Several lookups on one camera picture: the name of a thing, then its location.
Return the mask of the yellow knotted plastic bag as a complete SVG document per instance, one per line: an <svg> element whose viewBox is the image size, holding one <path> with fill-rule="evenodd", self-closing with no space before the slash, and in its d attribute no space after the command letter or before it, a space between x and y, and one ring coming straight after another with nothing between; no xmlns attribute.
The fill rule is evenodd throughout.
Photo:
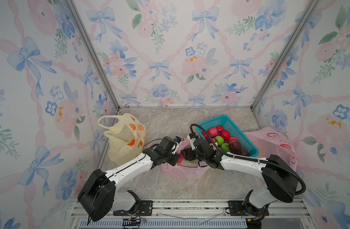
<svg viewBox="0 0 350 229"><path fill-rule="evenodd" d="M113 126L101 124L105 118L117 119ZM146 139L146 127L134 115L106 115L99 118L98 125L105 128L104 136L109 140L109 159L116 165L121 166L143 151Z"/></svg>

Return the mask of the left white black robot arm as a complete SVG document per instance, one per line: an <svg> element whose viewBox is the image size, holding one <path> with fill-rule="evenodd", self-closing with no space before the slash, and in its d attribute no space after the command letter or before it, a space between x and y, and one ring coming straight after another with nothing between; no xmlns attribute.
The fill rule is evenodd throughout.
<svg viewBox="0 0 350 229"><path fill-rule="evenodd" d="M131 190L117 193L117 190L136 176L151 169L169 163L177 164L177 153L182 139L166 136L159 144L145 148L133 160L103 172L95 170L84 184L77 199L88 214L88 222L101 220L109 212L125 212L135 215L140 209L140 198Z"/></svg>

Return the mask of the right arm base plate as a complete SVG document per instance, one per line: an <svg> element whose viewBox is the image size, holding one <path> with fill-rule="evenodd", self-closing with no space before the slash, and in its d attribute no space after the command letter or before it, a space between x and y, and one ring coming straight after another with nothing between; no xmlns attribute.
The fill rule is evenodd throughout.
<svg viewBox="0 0 350 229"><path fill-rule="evenodd" d="M269 211L265 208L257 209L252 205L244 205L243 200L229 200L227 202L226 213L231 216L261 217L264 213L269 216Z"/></svg>

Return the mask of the dark purple round fruit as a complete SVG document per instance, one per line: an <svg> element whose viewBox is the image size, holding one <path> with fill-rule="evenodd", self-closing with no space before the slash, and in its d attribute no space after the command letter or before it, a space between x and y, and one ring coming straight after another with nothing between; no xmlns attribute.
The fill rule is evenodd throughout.
<svg viewBox="0 0 350 229"><path fill-rule="evenodd" d="M241 149L241 152L240 152L240 155L241 155L241 156L248 156L248 150L245 149L245 148L242 148L242 149Z"/></svg>

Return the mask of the green apple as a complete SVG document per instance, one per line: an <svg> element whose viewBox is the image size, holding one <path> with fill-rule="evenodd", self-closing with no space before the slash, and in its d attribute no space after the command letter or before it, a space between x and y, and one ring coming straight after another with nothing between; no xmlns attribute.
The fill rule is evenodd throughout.
<svg viewBox="0 0 350 229"><path fill-rule="evenodd" d="M223 151L225 151L225 152L231 152L228 143L225 143L225 142L222 143L222 144L220 145L220 148L221 148Z"/></svg>

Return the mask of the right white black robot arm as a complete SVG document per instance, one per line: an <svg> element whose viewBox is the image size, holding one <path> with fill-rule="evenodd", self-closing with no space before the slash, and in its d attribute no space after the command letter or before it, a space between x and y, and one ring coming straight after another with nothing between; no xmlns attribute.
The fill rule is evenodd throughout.
<svg viewBox="0 0 350 229"><path fill-rule="evenodd" d="M254 158L224 151L215 142L193 138L190 146L180 151L186 160L198 160L206 166L220 170L234 170L259 177L264 185L251 190L239 209L249 216L263 214L275 201L291 203L294 200L298 179L296 173L280 157Z"/></svg>

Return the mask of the pink crinkled toy ball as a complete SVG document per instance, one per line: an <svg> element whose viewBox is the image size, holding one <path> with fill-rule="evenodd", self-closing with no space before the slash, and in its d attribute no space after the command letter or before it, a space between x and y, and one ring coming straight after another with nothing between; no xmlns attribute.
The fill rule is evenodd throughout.
<svg viewBox="0 0 350 229"><path fill-rule="evenodd" d="M234 141L234 140L237 140L237 141L238 141L239 139L238 139L237 137L230 137L229 140L228 140L228 142L232 142L232 141Z"/></svg>

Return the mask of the pink printed plastic bag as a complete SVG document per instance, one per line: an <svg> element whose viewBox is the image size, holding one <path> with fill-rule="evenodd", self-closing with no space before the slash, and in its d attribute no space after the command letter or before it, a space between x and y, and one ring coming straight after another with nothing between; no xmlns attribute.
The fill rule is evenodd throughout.
<svg viewBox="0 0 350 229"><path fill-rule="evenodd" d="M245 135L259 151L256 157L278 155L294 171L297 170L298 158L296 150L285 135L272 127L265 127L253 132L245 132Z"/></svg>

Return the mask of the green crinkled toy vegetable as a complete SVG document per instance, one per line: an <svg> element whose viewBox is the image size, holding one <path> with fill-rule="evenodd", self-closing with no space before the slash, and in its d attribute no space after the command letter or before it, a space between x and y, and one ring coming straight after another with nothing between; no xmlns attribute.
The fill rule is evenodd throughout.
<svg viewBox="0 0 350 229"><path fill-rule="evenodd" d="M223 137L221 137L219 135L215 137L215 140L217 141L217 144L218 144L219 147L221 147L221 145L225 142Z"/></svg>

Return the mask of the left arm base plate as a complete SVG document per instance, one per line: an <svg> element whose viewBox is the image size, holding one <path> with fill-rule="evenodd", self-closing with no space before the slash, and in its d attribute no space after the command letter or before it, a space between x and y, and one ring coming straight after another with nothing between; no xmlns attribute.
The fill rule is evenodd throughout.
<svg viewBox="0 0 350 229"><path fill-rule="evenodd" d="M113 212L114 216L151 216L153 212L153 201L152 200L141 200L137 201L134 206L128 211L117 210Z"/></svg>

